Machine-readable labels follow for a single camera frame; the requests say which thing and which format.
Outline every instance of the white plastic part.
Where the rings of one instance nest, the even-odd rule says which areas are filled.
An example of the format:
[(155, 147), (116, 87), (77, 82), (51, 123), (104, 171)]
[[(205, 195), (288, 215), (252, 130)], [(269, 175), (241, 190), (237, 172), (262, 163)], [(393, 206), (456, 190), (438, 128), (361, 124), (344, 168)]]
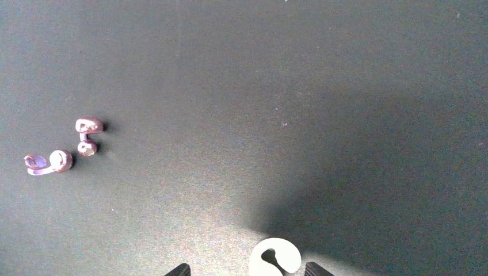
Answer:
[(30, 175), (45, 175), (67, 171), (73, 165), (73, 158), (67, 151), (57, 149), (49, 156), (50, 166), (47, 167), (46, 159), (41, 155), (27, 155), (24, 157), (27, 173)]
[(83, 117), (77, 119), (75, 129), (79, 133), (96, 134), (104, 131), (104, 123), (95, 117)]
[(277, 237), (263, 240), (258, 243), (249, 259), (249, 276), (283, 276), (274, 265), (264, 261), (262, 254), (273, 249), (276, 261), (288, 273), (295, 273), (302, 265), (302, 256), (294, 244)]

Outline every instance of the table surface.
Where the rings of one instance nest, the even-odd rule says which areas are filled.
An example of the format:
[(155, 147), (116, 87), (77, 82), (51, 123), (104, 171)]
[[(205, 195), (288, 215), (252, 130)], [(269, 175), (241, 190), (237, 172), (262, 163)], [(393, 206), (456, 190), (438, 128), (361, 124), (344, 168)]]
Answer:
[(488, 274), (481, 2), (2, 1), (0, 274)]

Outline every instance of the dark green surface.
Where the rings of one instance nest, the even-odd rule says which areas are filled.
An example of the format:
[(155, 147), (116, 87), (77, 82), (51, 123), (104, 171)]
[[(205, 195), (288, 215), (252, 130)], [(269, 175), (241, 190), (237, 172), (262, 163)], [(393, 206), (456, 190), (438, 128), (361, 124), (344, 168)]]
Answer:
[(480, 3), (2, 1), (0, 274), (488, 274)]

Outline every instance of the small pink object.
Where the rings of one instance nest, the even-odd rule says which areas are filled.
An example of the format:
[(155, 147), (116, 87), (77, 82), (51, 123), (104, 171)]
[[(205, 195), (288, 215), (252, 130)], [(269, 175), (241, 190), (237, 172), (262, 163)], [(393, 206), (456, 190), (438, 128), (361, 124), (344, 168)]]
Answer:
[(104, 123), (95, 117), (83, 117), (76, 121), (75, 129), (79, 133), (80, 142), (78, 152), (83, 156), (94, 155), (98, 148), (94, 141), (88, 139), (88, 134), (98, 134), (104, 131)]
[(71, 153), (62, 149), (57, 149), (49, 156), (50, 166), (42, 155), (29, 154), (24, 157), (27, 173), (30, 175), (44, 175), (50, 173), (62, 173), (71, 169), (73, 166), (73, 156)]

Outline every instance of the white c-shaped part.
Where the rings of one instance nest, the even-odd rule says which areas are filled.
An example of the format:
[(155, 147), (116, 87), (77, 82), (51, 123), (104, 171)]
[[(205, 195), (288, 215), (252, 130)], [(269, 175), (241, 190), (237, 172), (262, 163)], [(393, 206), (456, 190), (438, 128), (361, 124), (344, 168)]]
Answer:
[(42, 155), (27, 155), (24, 157), (27, 173), (30, 175), (44, 175), (50, 173), (61, 173), (67, 171), (73, 165), (73, 158), (67, 151), (56, 150), (49, 156), (50, 166), (47, 167), (47, 160)]
[(249, 276), (283, 276), (276, 266), (262, 259), (262, 254), (269, 249), (274, 250), (276, 261), (288, 273), (297, 272), (302, 265), (302, 256), (294, 244), (272, 237), (254, 247), (249, 259)]
[(31, 168), (27, 168), (27, 173), (30, 175), (44, 175), (54, 173), (54, 168), (49, 166), (47, 168), (43, 168), (41, 170), (33, 170)]

